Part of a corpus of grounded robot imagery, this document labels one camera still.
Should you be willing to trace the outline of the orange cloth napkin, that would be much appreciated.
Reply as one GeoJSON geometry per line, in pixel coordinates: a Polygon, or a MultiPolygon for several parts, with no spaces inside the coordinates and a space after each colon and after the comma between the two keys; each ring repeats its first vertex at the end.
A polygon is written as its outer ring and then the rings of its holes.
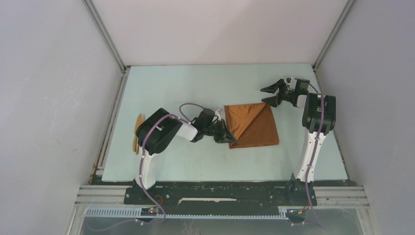
{"type": "Polygon", "coordinates": [[[230,149],[279,145],[276,121],[266,103],[225,106],[226,124],[236,142],[230,149]]]}

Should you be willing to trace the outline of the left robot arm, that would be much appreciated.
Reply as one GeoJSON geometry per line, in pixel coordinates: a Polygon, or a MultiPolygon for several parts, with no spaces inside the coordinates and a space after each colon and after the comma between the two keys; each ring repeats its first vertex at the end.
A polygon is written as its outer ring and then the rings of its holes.
{"type": "Polygon", "coordinates": [[[151,188],[156,182],[157,161],[155,156],[162,153],[175,137],[189,142],[198,142],[203,137],[213,137],[216,143],[235,143],[236,138],[226,126],[226,122],[212,109],[203,108],[194,120],[186,120],[159,108],[136,130],[137,145],[141,147],[139,170],[134,178],[140,186],[136,198],[143,204],[154,200],[155,191],[151,188]]]}

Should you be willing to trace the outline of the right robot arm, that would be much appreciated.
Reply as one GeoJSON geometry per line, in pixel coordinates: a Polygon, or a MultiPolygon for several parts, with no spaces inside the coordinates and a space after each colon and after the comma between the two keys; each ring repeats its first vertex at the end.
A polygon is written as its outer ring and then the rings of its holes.
{"type": "Polygon", "coordinates": [[[311,195],[315,163],[324,140],[336,124],[336,97],[318,92],[310,80],[294,77],[279,79],[260,91],[273,94],[261,101],[274,108],[286,101],[303,110],[304,144],[297,168],[284,192],[285,200],[296,205],[304,199],[304,192],[311,195]]]}

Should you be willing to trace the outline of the wooden fork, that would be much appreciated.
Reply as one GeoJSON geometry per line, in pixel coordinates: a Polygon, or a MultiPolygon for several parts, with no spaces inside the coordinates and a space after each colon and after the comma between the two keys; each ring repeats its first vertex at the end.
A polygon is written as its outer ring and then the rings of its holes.
{"type": "Polygon", "coordinates": [[[145,122],[145,116],[143,114],[139,114],[137,119],[136,119],[136,123],[135,123],[135,128],[134,128],[134,133],[137,132],[139,126],[141,124],[143,124],[145,122]]]}

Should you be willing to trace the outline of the right aluminium frame post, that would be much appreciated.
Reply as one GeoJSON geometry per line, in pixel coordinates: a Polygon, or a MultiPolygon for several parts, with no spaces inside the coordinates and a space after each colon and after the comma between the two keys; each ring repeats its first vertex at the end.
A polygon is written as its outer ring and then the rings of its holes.
{"type": "Polygon", "coordinates": [[[338,19],[336,20],[326,42],[324,43],[320,53],[317,56],[312,68],[314,72],[317,72],[321,63],[323,62],[327,52],[329,51],[331,45],[333,44],[334,40],[336,39],[338,33],[340,32],[344,22],[346,21],[347,17],[349,16],[350,12],[352,11],[356,0],[347,0],[344,8],[342,9],[338,19]]]}

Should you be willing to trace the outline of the aluminium frame post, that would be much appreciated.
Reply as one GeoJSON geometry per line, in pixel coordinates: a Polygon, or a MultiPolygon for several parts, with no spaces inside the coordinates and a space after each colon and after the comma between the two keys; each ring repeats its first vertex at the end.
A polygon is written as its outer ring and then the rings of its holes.
{"type": "Polygon", "coordinates": [[[312,68],[314,72],[317,72],[321,63],[323,62],[327,52],[329,51],[331,45],[333,44],[334,40],[336,39],[338,33],[340,32],[344,22],[346,21],[347,17],[349,16],[350,12],[352,11],[356,0],[347,0],[344,8],[342,9],[338,19],[336,20],[326,42],[324,43],[320,53],[317,56],[312,68]]]}
{"type": "Polygon", "coordinates": [[[125,71],[127,70],[127,66],[125,65],[125,63],[123,62],[123,60],[121,59],[121,56],[94,4],[94,2],[92,0],[82,0],[82,3],[84,4],[86,10],[88,11],[92,22],[94,23],[95,27],[97,28],[99,34],[101,35],[104,44],[106,45],[106,47],[108,48],[110,54],[112,55],[112,57],[114,58],[117,66],[119,67],[120,71],[122,73],[125,73],[125,71]]]}

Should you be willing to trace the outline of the left aluminium frame post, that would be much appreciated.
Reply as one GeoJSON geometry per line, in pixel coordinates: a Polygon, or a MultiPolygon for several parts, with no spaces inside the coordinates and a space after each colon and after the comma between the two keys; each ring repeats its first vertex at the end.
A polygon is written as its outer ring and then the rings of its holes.
{"type": "Polygon", "coordinates": [[[120,71],[122,73],[125,73],[125,71],[127,70],[127,66],[125,65],[125,63],[123,62],[123,60],[121,59],[121,56],[94,4],[94,2],[92,0],[82,0],[82,3],[84,4],[86,10],[88,11],[92,22],[94,23],[95,27],[97,28],[99,34],[101,35],[104,44],[106,45],[106,47],[108,48],[110,54],[112,55],[112,57],[114,58],[117,66],[119,67],[120,71]]]}

